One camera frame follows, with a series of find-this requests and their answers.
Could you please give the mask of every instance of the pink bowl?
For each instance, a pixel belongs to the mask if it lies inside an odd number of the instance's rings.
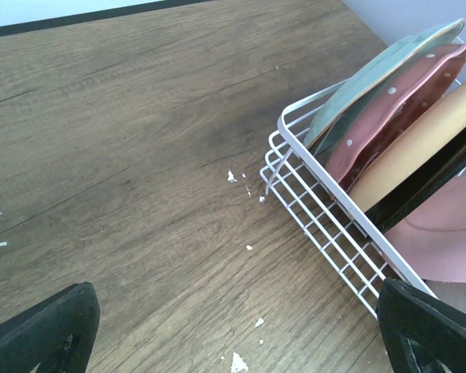
[[[326,170],[344,190],[444,93],[466,63],[466,44],[425,52],[392,77],[335,146]]]
[[[421,278],[466,282],[466,176],[451,180],[385,236]]]

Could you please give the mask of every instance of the plate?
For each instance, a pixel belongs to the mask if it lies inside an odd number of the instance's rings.
[[[340,138],[326,171],[348,190],[374,159],[438,101],[465,63],[466,44],[442,44],[400,74],[394,73]]]
[[[466,282],[466,175],[452,179],[385,237],[422,279]]]
[[[368,211],[466,128],[466,82],[432,105],[364,170],[349,192]]]
[[[463,30],[464,20],[458,19],[452,23],[446,23],[425,30],[418,35],[410,35],[391,45],[381,52],[373,60],[361,68],[352,78],[347,80],[342,87],[333,94],[326,104],[316,113],[311,122],[309,132],[304,139],[304,145],[312,148],[315,142],[335,122],[331,131],[325,136],[318,152],[324,151],[335,144],[341,134],[345,133],[345,125],[352,123],[352,118],[341,118],[343,112],[361,99],[360,106],[364,107],[372,97],[365,97],[372,88],[377,87],[394,71],[413,58],[416,54],[427,51],[440,44],[450,43]]]
[[[366,216],[386,232],[466,167],[466,128],[374,205]]]

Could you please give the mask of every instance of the dark wood surface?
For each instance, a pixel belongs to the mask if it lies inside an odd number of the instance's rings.
[[[251,372],[366,369],[376,321],[280,203],[259,203],[259,169],[287,104],[383,47],[337,0],[0,38],[0,322],[91,281],[89,371],[227,372],[233,352]]]

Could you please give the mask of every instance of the dish rack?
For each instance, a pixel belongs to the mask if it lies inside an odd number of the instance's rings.
[[[463,43],[460,38],[455,42]],[[271,150],[266,153],[266,166],[260,175],[266,182],[266,196],[272,193],[278,197],[303,233],[377,318],[375,308],[381,284],[392,273],[432,296],[435,294],[301,142],[312,117],[324,105],[323,100],[344,83],[283,110],[278,130],[269,136]],[[382,253],[391,261],[393,272]]]

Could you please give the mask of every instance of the white wall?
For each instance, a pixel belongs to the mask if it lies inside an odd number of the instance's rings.
[[[466,0],[343,0],[386,44],[439,23],[466,19]],[[466,43],[466,27],[460,35]],[[466,79],[466,67],[461,81]]]
[[[0,26],[161,0],[0,0]]]

